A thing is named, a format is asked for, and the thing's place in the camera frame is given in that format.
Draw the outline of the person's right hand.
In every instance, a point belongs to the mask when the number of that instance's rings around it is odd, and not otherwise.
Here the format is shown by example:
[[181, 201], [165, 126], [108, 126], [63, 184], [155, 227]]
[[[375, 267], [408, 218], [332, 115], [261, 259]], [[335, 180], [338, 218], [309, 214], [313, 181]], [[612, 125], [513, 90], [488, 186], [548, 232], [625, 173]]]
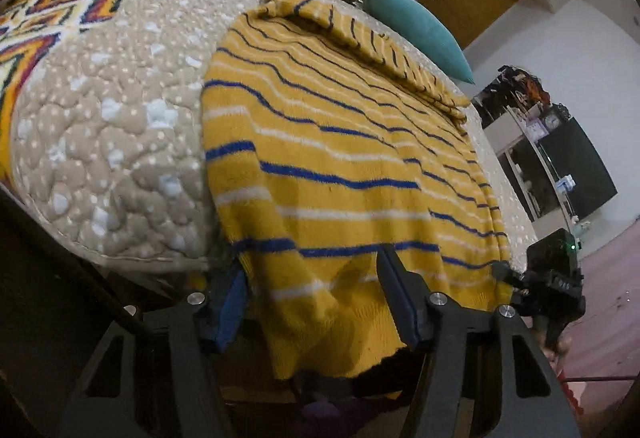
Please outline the person's right hand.
[[552, 369], [555, 372], [562, 370], [563, 362], [568, 353], [570, 352], [570, 346], [572, 346], [572, 338], [569, 335], [561, 335], [558, 342], [549, 348], [546, 345], [546, 333], [532, 329], [533, 338], [538, 343], [542, 353], [547, 358]]

